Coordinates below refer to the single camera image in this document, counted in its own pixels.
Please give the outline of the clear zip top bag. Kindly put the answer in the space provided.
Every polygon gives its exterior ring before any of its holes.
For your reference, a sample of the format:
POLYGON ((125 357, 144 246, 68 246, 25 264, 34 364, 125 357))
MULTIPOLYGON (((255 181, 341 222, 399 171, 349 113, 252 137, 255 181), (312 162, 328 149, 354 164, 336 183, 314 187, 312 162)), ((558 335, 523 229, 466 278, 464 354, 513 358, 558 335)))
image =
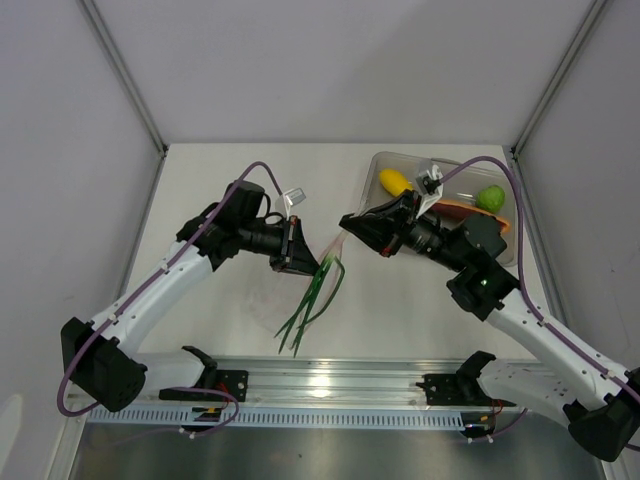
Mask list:
MULTIPOLYGON (((325 249, 340 231, 321 251, 319 265, 325 249)), ((241 312, 251 322, 264 328, 276 338, 275 334, 293 314, 313 276, 296 276, 271 271, 259 274, 248 281, 246 303, 241 307, 241 312)))

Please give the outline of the red meat slice toy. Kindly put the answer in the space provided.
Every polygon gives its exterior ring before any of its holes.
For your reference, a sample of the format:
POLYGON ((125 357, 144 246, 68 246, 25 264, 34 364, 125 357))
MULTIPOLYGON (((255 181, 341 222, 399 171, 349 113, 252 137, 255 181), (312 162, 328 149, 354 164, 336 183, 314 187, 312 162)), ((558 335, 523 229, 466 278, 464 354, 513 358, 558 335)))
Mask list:
POLYGON ((502 234, 506 234, 511 230, 511 223, 506 218, 453 200, 441 199, 431 207, 431 211, 438 215, 459 221, 462 221, 473 214, 487 215, 494 218, 500 224, 502 234))

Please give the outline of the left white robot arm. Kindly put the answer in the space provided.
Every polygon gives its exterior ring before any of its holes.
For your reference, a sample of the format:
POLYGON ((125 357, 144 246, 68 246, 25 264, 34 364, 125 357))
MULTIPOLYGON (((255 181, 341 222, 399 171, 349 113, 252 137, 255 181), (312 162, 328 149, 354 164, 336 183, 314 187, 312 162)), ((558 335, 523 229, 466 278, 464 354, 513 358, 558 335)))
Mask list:
POLYGON ((188 220, 155 269, 112 305, 61 330, 65 377, 98 405, 119 412, 141 393, 164 400, 204 400, 219 383, 218 364, 193 346, 173 354, 142 354, 154 326, 185 293, 241 251, 267 257, 278 273, 313 276, 319 264, 293 206, 302 189, 271 201, 263 187, 239 180, 223 199, 188 220))

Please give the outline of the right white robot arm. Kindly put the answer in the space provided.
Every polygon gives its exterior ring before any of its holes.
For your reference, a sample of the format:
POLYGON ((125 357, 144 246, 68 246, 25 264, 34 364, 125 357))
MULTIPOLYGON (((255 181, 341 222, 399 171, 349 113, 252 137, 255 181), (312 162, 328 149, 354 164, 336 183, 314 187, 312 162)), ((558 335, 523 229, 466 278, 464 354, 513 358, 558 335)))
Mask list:
POLYGON ((465 312, 511 337, 556 378, 544 379, 478 352, 477 368, 460 374, 458 395, 468 403, 507 400, 567 428, 592 456, 615 461, 639 429, 639 372, 607 358, 528 296, 523 275, 497 260, 505 250, 496 218, 474 213, 455 228, 420 211, 416 192, 403 194, 340 226, 383 257, 406 247, 455 272, 446 284, 465 312))

